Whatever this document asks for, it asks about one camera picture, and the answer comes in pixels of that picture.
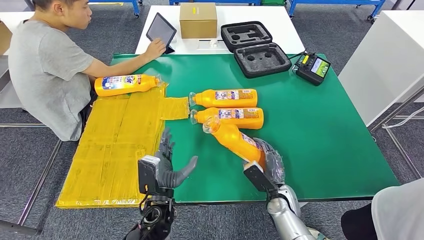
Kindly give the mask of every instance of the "yellow tape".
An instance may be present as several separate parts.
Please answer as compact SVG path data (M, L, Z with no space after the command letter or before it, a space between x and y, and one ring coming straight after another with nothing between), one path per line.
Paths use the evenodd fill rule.
M183 112L185 118L188 116L183 108L172 113L177 116L165 113L162 104L182 107L183 102L180 98L165 99L162 86L96 100L56 207L138 206L144 195L139 192L137 161L158 149L165 127L160 118L179 119Z
M160 104L160 119L178 120L189 118L188 97L165 97Z

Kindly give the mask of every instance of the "cardboard box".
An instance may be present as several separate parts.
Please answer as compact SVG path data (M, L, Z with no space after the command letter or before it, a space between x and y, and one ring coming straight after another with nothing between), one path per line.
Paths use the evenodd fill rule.
M12 32L0 20L0 55L3 55L11 45Z
M213 2L182 2L179 25L183 39L217 37L217 9Z

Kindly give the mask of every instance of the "tablet screen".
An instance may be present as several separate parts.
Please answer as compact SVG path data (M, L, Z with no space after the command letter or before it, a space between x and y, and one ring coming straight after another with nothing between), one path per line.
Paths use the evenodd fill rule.
M166 44L166 47L168 47L176 32L177 30L161 14L156 13L146 36L150 41L160 38Z

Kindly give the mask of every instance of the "green tabletop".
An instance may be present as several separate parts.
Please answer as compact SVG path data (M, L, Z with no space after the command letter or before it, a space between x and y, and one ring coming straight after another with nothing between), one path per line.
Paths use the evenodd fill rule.
M112 64L132 57L116 55ZM333 69L318 87L292 71L248 79L232 54L165 55L136 73L160 74L169 83L167 97L207 89L256 89L263 128L241 131L279 151L286 183L300 201L370 198L399 185ZM175 189L177 203L266 199L243 174L241 158L204 133L201 124L183 119L166 121L166 126L175 141L174 169L198 156L196 169Z

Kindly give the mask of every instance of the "orange bottle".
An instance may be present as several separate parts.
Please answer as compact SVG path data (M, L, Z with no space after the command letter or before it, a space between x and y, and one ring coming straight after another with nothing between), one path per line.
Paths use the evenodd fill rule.
M264 111L258 107L216 108L203 111L191 110L192 124L203 124L206 119L217 116L223 124L235 124L240 129L261 129L264 125Z
M201 93L190 92L190 106L202 105L205 108L249 108L256 107L258 93L255 89L205 90Z
M163 84L161 77L146 74L99 77L94 89L100 97L109 97L133 92L146 92Z
M252 138L240 132L235 124L221 123L217 117L209 117L203 123L203 131L212 134L218 142L247 163L257 162L265 169L265 154Z

